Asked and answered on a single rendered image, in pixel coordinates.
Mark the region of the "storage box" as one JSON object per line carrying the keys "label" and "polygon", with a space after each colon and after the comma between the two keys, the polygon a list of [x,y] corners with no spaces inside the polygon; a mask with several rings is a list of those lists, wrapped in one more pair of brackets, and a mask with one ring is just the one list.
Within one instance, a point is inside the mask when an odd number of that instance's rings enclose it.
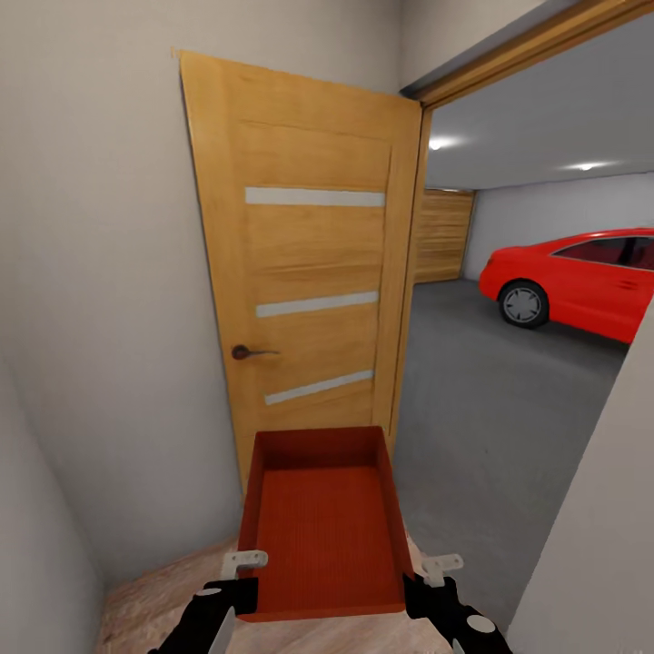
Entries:
{"label": "storage box", "polygon": [[244,622],[401,613],[413,571],[382,426],[257,431],[237,551],[268,554]]}

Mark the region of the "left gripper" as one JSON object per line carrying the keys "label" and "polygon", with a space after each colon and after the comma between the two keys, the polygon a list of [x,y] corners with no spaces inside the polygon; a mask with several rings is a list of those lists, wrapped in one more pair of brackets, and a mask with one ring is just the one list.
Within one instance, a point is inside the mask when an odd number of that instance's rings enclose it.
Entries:
{"label": "left gripper", "polygon": [[211,587],[227,586],[236,599],[236,611],[234,616],[254,613],[257,611],[259,579],[238,579],[227,581],[209,581],[203,585],[203,589]]}

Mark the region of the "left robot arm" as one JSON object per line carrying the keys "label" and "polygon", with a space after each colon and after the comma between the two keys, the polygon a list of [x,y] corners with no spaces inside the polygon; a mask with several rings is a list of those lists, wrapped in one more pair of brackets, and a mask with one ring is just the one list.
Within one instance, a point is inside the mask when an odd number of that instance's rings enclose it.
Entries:
{"label": "left robot arm", "polygon": [[227,552],[221,580],[206,582],[193,595],[180,624],[159,649],[148,654],[224,654],[236,616],[257,611],[259,579],[239,579],[237,570],[263,568],[267,563],[265,551]]}

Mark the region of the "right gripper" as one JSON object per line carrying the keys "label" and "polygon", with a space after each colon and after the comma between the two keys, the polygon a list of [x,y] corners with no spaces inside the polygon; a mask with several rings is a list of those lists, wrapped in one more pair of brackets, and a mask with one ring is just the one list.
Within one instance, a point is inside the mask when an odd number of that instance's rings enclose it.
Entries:
{"label": "right gripper", "polygon": [[[434,627],[441,633],[438,627],[438,610],[447,600],[456,600],[458,603],[458,592],[456,580],[453,577],[444,577],[444,586],[432,588],[426,585],[422,579],[416,577],[411,580],[407,574],[402,575],[402,582],[405,591],[405,611],[411,619],[428,618]],[[461,603],[460,605],[464,607]]]}

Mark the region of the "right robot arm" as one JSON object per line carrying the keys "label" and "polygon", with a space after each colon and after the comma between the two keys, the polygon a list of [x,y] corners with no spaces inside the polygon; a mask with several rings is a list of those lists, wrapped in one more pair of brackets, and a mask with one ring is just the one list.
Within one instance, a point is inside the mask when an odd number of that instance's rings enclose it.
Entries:
{"label": "right robot arm", "polygon": [[458,600],[456,580],[444,571],[461,570],[459,554],[423,557],[421,567],[428,577],[411,580],[402,575],[405,611],[411,619],[428,618],[450,642],[453,654],[513,654],[496,624],[470,605]]}

